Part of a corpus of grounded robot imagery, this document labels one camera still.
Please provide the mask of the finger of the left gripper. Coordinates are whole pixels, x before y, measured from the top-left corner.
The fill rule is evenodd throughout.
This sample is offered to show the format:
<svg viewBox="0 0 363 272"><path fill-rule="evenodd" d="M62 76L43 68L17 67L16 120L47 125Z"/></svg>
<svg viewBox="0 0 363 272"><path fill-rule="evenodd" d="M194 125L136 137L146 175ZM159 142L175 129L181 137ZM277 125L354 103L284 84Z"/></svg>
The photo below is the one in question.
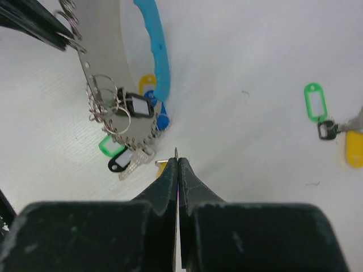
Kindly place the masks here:
<svg viewBox="0 0 363 272"><path fill-rule="evenodd" d="M1 26L23 32L61 51L74 38L39 1L1 1Z"/></svg>

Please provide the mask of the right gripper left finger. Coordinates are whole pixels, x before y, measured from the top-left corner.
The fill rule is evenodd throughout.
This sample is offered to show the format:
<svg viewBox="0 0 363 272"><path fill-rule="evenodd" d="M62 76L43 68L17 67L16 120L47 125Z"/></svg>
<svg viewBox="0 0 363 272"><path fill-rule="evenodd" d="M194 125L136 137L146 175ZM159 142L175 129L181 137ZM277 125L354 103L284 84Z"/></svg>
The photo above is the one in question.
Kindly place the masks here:
<svg viewBox="0 0 363 272"><path fill-rule="evenodd" d="M168 160L162 174L132 199L130 269L174 269L178 162Z"/></svg>

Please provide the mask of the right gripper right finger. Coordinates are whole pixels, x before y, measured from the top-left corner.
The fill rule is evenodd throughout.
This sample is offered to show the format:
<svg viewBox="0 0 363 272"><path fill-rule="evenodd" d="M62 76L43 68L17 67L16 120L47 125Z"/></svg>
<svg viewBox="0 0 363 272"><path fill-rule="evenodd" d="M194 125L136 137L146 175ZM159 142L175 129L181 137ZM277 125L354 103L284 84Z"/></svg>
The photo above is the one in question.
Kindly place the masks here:
<svg viewBox="0 0 363 272"><path fill-rule="evenodd" d="M186 269L192 249L194 207L202 202L223 202L224 200L195 175L187 158L178 160L178 195L181 266Z"/></svg>

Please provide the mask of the black key tag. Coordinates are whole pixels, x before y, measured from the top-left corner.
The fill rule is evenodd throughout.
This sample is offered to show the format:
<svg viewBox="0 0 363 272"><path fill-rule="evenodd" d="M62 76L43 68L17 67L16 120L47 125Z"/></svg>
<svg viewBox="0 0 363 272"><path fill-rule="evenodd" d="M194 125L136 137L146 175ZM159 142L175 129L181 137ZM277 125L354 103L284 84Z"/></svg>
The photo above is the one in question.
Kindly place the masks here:
<svg viewBox="0 0 363 272"><path fill-rule="evenodd" d="M154 107L151 100L136 93L125 92L123 88L117 90L119 106L125 108L132 117L152 118Z"/></svg>

